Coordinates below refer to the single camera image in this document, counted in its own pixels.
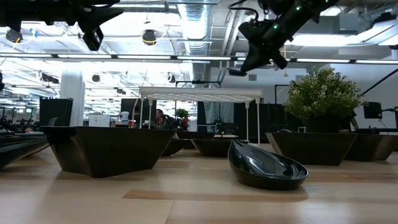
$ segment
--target ceiling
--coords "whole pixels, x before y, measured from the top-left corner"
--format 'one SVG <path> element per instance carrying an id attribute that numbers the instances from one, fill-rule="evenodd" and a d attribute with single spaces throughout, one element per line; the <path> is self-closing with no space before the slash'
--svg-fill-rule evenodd
<path id="1" fill-rule="evenodd" d="M 228 6 L 234 2 L 222 0 L 218 4 L 208 5 L 211 7 L 206 40 L 187 39 L 190 35 L 200 31 L 198 26 L 186 26 L 185 21 L 179 14 L 176 1 L 169 1 L 169 13 L 152 12 L 162 7 L 162 2 L 150 4 L 137 4 L 137 1 L 121 1 L 117 7 L 123 7 L 127 12 L 105 22 L 101 29 L 104 33 L 104 41 L 98 52 L 88 50 L 84 41 L 79 38 L 81 30 L 76 24 L 68 27 L 63 22 L 54 26 L 46 26 L 44 22 L 24 22 L 21 33 L 24 40 L 21 44 L 13 44 L 5 38 L 8 27 L 0 27 L 0 52 L 10 53 L 42 53 L 42 54 L 141 54 L 141 55 L 185 55 L 187 44 L 207 43 L 207 55 L 245 55 L 248 51 L 248 42 L 242 34 L 237 31 L 240 23 L 251 15 L 247 12 L 231 12 Z M 357 33 L 366 31 L 369 26 L 367 20 L 373 20 L 382 12 L 396 10 L 396 1 L 362 1 L 341 0 L 338 7 L 331 7 L 322 12 L 321 24 L 308 22 L 295 39 L 308 40 L 303 35 L 338 35 L 335 24 L 338 23 L 340 31 L 342 27 L 354 27 Z M 245 7 L 252 7 L 260 11 L 257 1 L 245 3 Z M 354 21 L 352 24 L 339 22 L 343 19 Z M 37 37 L 30 30 L 37 31 Z M 142 41 L 144 30 L 154 29 L 156 31 L 157 43 L 148 46 Z M 318 40 L 325 40 L 324 36 L 317 36 Z M 287 43 L 282 49 L 285 57 L 296 58 L 355 58 L 355 59 L 380 59 L 391 54 L 388 46 L 379 43 L 367 44 L 360 41 L 352 41 L 356 34 L 349 32 L 345 37 L 352 37 L 345 46 L 315 47 L 303 46 L 303 43 Z M 93 62 L 71 62 L 65 60 L 28 60 L 21 58 L 0 58 L 0 70 L 3 73 L 3 82 L 8 86 L 2 92 L 3 98 L 15 99 L 21 97 L 23 102 L 37 105 L 39 96 L 56 97 L 59 94 L 60 85 L 49 84 L 42 81 L 42 74 L 50 75 L 62 81 L 62 71 L 68 66 L 79 66 L 86 75 L 86 110 L 87 113 L 110 113 L 119 112 L 122 97 L 137 97 L 139 86 L 175 86 L 168 78 L 174 76 L 178 81 L 193 80 L 197 67 L 192 63 L 148 63 L 148 62 L 104 62 L 96 60 Z M 209 63 L 205 66 L 218 67 L 217 64 Z M 290 67 L 307 67 L 309 65 L 292 64 Z M 210 69 L 206 70 L 203 79 L 208 79 Z M 100 82 L 93 82 L 92 76 L 99 75 Z M 117 93 L 114 87 L 123 89 L 126 94 Z M 12 106 L 11 101 L 3 100 L 0 105 Z M 187 109 L 193 110 L 194 104 L 188 104 Z"/>

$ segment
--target ceiling duct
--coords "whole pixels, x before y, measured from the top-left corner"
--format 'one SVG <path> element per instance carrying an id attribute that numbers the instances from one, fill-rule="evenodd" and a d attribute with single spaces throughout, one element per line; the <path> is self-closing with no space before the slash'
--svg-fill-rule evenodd
<path id="1" fill-rule="evenodd" d="M 185 43 L 187 54 L 208 55 L 209 43 L 200 41 L 208 39 L 210 6 L 204 4 L 179 4 L 178 11 L 182 18 L 183 37 L 197 40 Z M 204 63 L 193 63 L 193 80 L 203 80 L 207 66 L 208 64 Z"/>

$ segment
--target wooden floor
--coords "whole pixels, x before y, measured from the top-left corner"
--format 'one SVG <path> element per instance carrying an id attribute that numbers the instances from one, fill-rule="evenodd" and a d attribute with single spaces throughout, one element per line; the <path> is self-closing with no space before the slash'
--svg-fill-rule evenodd
<path id="1" fill-rule="evenodd" d="M 261 190 L 238 183 L 227 159 L 189 150 L 92 179 L 61 171 L 48 149 L 0 170 L 0 223 L 398 223 L 398 153 L 308 168 L 296 191 Z"/>

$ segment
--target man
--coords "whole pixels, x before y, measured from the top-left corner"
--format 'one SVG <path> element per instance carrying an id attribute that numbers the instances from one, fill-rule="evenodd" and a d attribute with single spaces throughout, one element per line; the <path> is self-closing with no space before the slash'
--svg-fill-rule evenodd
<path id="1" fill-rule="evenodd" d="M 163 115 L 163 111 L 161 109 L 156 109 L 156 119 L 155 119 L 156 129 L 166 130 L 169 128 L 169 122 Z"/>
<path id="2" fill-rule="evenodd" d="M 356 113 L 353 111 L 353 114 L 340 121 L 340 132 L 341 133 L 348 133 L 351 131 L 351 125 L 354 126 L 354 129 L 358 129 L 358 123 L 355 120 Z"/>

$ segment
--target green leafy plant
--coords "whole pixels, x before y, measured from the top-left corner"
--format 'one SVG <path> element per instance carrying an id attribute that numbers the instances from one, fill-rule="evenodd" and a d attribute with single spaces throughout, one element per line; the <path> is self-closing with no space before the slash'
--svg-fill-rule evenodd
<path id="1" fill-rule="evenodd" d="M 188 111 L 185 109 L 178 109 L 176 111 L 176 115 L 179 118 L 187 118 L 188 117 Z"/>
<path id="2" fill-rule="evenodd" d="M 356 82 L 334 69 L 313 69 L 300 81 L 291 81 L 285 110 L 302 118 L 347 118 L 364 104 Z"/>

